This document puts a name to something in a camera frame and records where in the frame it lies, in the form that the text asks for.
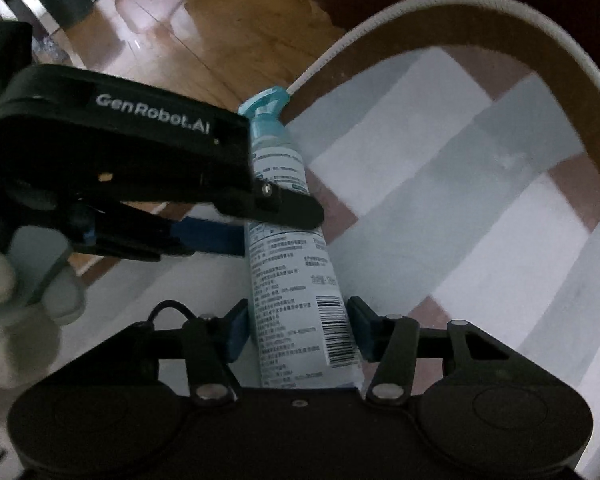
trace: white glove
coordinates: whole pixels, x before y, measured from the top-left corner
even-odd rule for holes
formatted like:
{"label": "white glove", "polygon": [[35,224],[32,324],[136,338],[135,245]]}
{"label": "white glove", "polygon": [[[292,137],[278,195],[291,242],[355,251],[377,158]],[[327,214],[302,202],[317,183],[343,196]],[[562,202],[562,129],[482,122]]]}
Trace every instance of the white glove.
{"label": "white glove", "polygon": [[[35,265],[36,255],[32,254]],[[0,304],[16,291],[18,276],[0,253]],[[60,346],[60,326],[84,311],[84,285],[68,263],[53,277],[40,302],[18,309],[0,306],[0,387],[15,388],[47,375]]]}

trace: black trash can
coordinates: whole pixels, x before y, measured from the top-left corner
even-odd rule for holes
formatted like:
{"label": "black trash can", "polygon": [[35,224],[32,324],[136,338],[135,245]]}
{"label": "black trash can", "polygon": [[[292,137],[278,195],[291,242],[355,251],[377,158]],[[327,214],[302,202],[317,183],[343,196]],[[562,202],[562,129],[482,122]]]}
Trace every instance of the black trash can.
{"label": "black trash can", "polygon": [[93,9],[91,0],[39,0],[48,13],[62,28],[69,28],[80,22]]}

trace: circular cover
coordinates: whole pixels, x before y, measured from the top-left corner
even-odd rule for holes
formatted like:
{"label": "circular cover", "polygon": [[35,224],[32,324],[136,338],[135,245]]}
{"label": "circular cover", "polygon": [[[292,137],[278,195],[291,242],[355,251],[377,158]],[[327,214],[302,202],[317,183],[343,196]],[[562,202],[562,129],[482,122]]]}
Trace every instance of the circular cover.
{"label": "circular cover", "polygon": [[13,405],[8,429],[26,465],[56,474],[113,472],[146,460],[180,425],[163,384],[37,386]]}
{"label": "circular cover", "polygon": [[568,464],[589,439],[585,401],[567,386],[434,384],[418,423],[444,455],[476,471],[533,476]]}

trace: black cable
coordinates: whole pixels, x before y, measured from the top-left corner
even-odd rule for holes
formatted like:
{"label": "black cable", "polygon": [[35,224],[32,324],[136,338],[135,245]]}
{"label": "black cable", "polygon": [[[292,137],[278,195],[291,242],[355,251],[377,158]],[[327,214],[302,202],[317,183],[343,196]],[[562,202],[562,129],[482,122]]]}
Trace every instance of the black cable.
{"label": "black cable", "polygon": [[161,301],[160,303],[158,303],[156,306],[154,306],[154,309],[151,311],[151,314],[149,314],[149,317],[146,320],[147,323],[153,324],[155,321],[155,318],[158,317],[158,314],[160,314],[165,308],[174,308],[179,313],[181,313],[184,317],[186,317],[187,320],[191,320],[196,317],[196,316],[194,316],[192,311],[190,311],[186,306],[181,304],[179,301],[164,300],[164,301]]}

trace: barcode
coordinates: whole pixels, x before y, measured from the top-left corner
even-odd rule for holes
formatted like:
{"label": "barcode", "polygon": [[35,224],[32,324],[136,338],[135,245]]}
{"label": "barcode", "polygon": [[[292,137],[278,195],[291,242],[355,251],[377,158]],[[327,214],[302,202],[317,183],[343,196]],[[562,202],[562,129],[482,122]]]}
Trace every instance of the barcode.
{"label": "barcode", "polygon": [[337,296],[317,296],[315,299],[329,366],[337,368],[352,364],[356,360],[356,351],[342,300]]}

